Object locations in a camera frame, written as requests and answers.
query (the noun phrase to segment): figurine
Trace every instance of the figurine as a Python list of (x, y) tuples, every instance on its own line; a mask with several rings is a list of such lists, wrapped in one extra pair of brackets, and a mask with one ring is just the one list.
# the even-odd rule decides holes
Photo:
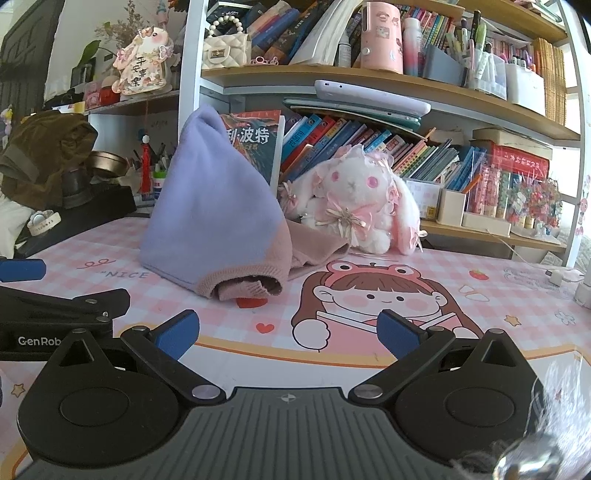
[(121, 70), (121, 78), (113, 84), (113, 91), (123, 95), (169, 92), (170, 67), (165, 61), (172, 56), (173, 47), (166, 30), (141, 29), (130, 45), (117, 51), (113, 67)]

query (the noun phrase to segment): star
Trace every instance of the star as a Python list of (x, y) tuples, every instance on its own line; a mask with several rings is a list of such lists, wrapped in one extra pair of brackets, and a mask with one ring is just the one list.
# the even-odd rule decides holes
[(518, 325), (521, 325), (519, 318), (513, 317), (513, 315), (505, 315), (505, 321), (512, 327), (517, 327)]
[(27, 390), (24, 387), (24, 384), (22, 383), (15, 383), (14, 387), (12, 388), (12, 391), (10, 392), (11, 395), (14, 395), (16, 398), (20, 397), (23, 393), (25, 393)]

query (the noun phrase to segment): red heart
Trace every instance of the red heart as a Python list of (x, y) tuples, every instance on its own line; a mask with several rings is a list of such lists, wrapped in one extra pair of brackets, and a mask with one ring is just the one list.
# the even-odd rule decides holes
[(275, 330), (275, 325), (273, 325), (272, 323), (270, 323), (269, 325), (265, 325), (264, 323), (257, 323), (256, 329), (261, 333), (271, 333), (273, 330)]
[(267, 299), (236, 299), (236, 305), (238, 305), (239, 309), (256, 309), (266, 305), (267, 302)]

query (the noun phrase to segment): wooden shelf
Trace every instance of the wooden shelf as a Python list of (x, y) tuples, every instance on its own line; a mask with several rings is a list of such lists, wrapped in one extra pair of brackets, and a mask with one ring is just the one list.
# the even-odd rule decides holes
[(491, 235), (485, 232), (477, 232), (475, 230), (468, 230), (467, 228), (457, 226), (439, 225), (437, 222), (430, 220), (421, 220), (421, 228), (427, 233), (433, 235), (451, 236), (454, 238), (466, 238), (470, 240), (480, 240), (482, 242), (491, 242), (494, 244), (501, 244), (501, 240), (512, 247), (528, 247), (536, 248), (538, 250), (547, 250), (549, 252), (557, 252), (563, 254), (566, 252), (565, 244), (551, 244), (541, 240), (532, 238), (525, 238), (523, 236), (511, 234), (509, 238), (498, 235)]
[(519, 125), (553, 140), (580, 141), (580, 135), (546, 117), (491, 95), (447, 83), (380, 70), (329, 66), (246, 66), (203, 70), (203, 78), (224, 88), (314, 86), (318, 79), (352, 83), (422, 100), (458, 106)]
[(178, 109), (178, 92), (171, 92), (162, 95), (154, 95), (150, 98), (132, 98), (113, 105), (100, 106), (85, 112), (85, 115), (125, 115), (138, 116), (145, 115), (146, 103), (148, 104), (148, 113), (169, 112)]
[(511, 0), (460, 0), (458, 5), (469, 12), (480, 10), (483, 17), (517, 30), (533, 40), (539, 37), (556, 43), (567, 38), (562, 28), (520, 5), (515, 5)]

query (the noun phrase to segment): white watch strap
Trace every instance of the white watch strap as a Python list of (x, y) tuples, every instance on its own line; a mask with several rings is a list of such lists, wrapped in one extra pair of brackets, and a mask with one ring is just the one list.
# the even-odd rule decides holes
[(47, 232), (48, 230), (51, 230), (60, 222), (61, 222), (60, 214), (56, 212), (53, 215), (51, 215), (50, 217), (46, 218), (45, 220), (43, 220), (42, 222), (39, 222), (36, 225), (33, 225), (32, 222), (29, 222), (27, 224), (27, 227), (29, 228), (29, 231), (31, 232), (32, 236), (37, 236), (37, 235), (41, 235), (44, 232)]

